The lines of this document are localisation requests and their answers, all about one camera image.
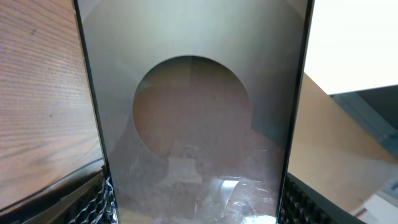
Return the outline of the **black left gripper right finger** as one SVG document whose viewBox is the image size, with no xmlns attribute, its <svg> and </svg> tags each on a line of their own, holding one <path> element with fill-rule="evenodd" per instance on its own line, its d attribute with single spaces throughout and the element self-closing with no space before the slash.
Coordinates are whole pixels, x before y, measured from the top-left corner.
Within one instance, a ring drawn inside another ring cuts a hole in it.
<svg viewBox="0 0 398 224">
<path fill-rule="evenodd" d="M 364 224 L 290 173 L 284 182 L 278 223 Z"/>
</svg>

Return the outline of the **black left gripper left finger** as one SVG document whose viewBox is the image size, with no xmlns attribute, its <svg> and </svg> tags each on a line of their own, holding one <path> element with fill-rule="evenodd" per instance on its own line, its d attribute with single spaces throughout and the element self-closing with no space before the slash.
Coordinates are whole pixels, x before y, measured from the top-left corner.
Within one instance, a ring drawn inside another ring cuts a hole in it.
<svg viewBox="0 0 398 224">
<path fill-rule="evenodd" d="M 115 224 L 116 198 L 104 171 L 57 184 L 1 210 L 1 223 Z"/>
</svg>

